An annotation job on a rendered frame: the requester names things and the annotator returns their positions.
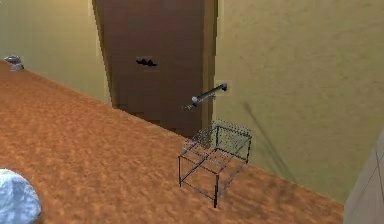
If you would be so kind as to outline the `brown room door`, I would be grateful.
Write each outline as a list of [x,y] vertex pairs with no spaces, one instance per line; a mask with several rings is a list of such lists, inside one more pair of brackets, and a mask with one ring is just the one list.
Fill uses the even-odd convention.
[[191,103],[214,86],[218,0],[92,4],[112,106],[185,137],[206,126],[212,103]]

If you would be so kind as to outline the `small grey metal object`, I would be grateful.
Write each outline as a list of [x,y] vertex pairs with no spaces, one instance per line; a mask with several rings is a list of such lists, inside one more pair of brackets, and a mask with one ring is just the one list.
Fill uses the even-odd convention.
[[21,61],[21,58],[17,55],[9,55],[4,58],[5,61],[10,63],[10,71],[22,71],[24,69],[24,65]]

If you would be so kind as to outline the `pale blue round cushion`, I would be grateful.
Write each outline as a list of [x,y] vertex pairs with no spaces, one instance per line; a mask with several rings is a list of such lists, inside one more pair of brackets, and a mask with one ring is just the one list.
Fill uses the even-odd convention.
[[0,224],[34,224],[40,214],[32,185],[20,174],[0,169]]

